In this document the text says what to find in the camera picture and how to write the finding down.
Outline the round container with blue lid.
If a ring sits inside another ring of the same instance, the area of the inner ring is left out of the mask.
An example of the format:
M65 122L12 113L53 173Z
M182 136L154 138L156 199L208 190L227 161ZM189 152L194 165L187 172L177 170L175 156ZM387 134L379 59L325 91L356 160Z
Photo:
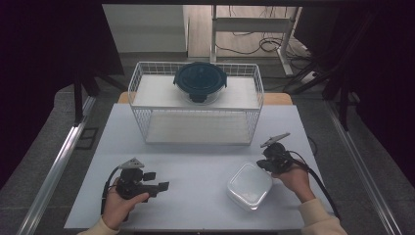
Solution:
M190 103L208 105L214 103L220 91L227 86L227 74L211 63L195 62L181 67L173 84Z

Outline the aluminium rail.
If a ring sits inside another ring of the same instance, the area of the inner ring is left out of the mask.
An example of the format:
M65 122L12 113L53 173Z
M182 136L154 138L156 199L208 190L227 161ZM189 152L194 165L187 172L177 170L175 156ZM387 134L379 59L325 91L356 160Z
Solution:
M80 123L74 125L67 135L57 157L55 158L48 174L46 175L35 199L33 200L23 222L17 232L17 235L34 235L34 232L46 211L55 189L64 173L69 162L70 156L75 148L86 121L94 107L96 99L88 96L81 107Z
M355 170L360 180L362 181L365 191L367 192L375 212L378 214L378 217L381 220L386 232L388 235L402 235L401 229L399 228L396 219L392 214L392 210L389 204L383 197L349 132L342 126L339 120L340 114L336 109L336 105L332 104L329 101L324 101L324 105L328 110L331 120L336 127L343 144L346 147L347 153L350 156Z

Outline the person's left hand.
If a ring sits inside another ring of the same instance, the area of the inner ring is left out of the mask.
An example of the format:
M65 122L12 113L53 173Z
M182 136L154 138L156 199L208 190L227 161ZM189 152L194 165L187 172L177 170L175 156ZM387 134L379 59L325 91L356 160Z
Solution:
M108 194L102 214L104 223L112 230L118 230L128 214L134 210L137 204L146 201L150 195L143 193L125 200L121 198L115 188L112 188Z

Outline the black floor bracket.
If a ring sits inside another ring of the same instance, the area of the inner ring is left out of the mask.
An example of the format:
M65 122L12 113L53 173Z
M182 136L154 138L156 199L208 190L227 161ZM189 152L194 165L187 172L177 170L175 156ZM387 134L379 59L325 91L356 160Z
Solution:
M98 134L98 127L84 128L81 132L80 137L77 140L75 149L76 150L91 150Z

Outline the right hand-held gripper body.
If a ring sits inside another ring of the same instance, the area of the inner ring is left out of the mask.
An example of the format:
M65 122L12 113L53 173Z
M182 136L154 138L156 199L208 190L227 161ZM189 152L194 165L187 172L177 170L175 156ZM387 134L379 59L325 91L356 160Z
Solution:
M274 165L274 171L272 173L280 174L286 172L293 164L293 160L289 152L280 143L285 137L290 135L289 132L270 137L263 144L260 145L263 148L262 154L265 156L265 160L271 162Z

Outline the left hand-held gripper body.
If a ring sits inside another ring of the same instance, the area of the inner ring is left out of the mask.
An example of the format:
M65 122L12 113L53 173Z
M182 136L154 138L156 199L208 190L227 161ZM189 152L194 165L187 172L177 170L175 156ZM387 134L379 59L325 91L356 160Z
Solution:
M144 165L136 158L119 166L121 173L115 190L122 199L129 200L137 195L149 192L149 188L143 184L143 167Z

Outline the white wire basket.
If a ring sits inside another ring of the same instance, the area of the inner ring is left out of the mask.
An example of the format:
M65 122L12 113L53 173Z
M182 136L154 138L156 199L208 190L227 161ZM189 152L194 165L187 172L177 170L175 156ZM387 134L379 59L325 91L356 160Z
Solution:
M182 63L140 62L128 87L128 102L148 144L249 145L264 94L255 64L218 64L220 89L192 98L174 80Z

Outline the white cabinet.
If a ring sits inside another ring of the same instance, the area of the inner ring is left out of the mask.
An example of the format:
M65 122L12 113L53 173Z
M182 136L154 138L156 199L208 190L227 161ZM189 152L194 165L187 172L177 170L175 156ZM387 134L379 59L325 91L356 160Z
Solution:
M104 4L119 53L185 53L188 15L183 5Z

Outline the white desk frame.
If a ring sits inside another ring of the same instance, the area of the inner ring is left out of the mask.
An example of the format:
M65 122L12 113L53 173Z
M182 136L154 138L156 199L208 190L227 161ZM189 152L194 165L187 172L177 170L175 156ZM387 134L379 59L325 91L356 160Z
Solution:
M216 34L218 32L266 32L282 33L282 42L277 54L286 76L293 76L293 70L287 58L287 48L296 23L299 7L295 7L288 18L220 18L217 6L211 6L211 45L209 60L216 61Z

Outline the wooden table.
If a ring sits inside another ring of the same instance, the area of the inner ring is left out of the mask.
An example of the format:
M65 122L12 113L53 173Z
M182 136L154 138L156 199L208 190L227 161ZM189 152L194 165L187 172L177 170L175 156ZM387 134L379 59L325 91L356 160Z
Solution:
M119 104L128 103L128 94L123 92L117 101ZM292 105L293 101L289 94L286 93L265 93L264 94L264 105Z

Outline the black stand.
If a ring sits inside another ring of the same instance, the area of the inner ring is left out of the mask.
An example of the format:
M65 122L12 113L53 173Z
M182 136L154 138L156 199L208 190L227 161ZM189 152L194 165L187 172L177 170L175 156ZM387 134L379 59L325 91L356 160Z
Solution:
M73 79L73 97L74 97L74 126L79 126L85 117L86 109L83 107L82 90L85 90L89 97L97 97L100 93L100 88L96 81L96 77L101 78L109 85L126 91L127 87L116 81L114 78L97 69L78 69L74 74Z
M328 73L329 81L322 92L324 100L333 100L337 94L340 94L339 121L342 128L348 131L347 126L347 109L349 106L348 95L350 92L350 77L347 69L343 67L334 67Z

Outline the white square plastic container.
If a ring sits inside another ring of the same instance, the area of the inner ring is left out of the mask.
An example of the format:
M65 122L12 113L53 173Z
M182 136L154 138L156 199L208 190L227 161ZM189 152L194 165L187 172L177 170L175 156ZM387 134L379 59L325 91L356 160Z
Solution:
M271 176L253 163L243 163L227 182L227 194L246 211L256 211L273 185Z

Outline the person's right hand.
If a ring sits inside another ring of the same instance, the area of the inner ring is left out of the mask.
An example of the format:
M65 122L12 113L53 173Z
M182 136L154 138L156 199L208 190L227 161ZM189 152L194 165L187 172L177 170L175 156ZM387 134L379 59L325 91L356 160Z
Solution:
M308 173L300 166L293 164L287 172L272 173L271 176L281 180L289 190L295 193L301 203L315 199L309 185Z

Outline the dark curtain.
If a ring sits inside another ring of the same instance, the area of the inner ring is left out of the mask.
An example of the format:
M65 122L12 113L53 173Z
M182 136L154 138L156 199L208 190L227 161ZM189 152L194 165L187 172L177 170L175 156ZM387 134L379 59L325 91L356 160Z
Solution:
M341 89L359 98L357 112L415 187L415 0L372 0L374 20L359 40L346 74L334 77L323 93ZM362 7L304 7L295 31L300 41L329 70L340 61Z
M77 77L122 74L104 0L0 0L0 189Z

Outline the white power strip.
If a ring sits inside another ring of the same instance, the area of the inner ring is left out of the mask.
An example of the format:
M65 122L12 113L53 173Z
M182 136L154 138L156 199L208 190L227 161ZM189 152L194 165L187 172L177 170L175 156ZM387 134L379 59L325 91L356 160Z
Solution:
M300 82L303 84L306 84L316 78L318 76L318 73L316 71L309 72Z

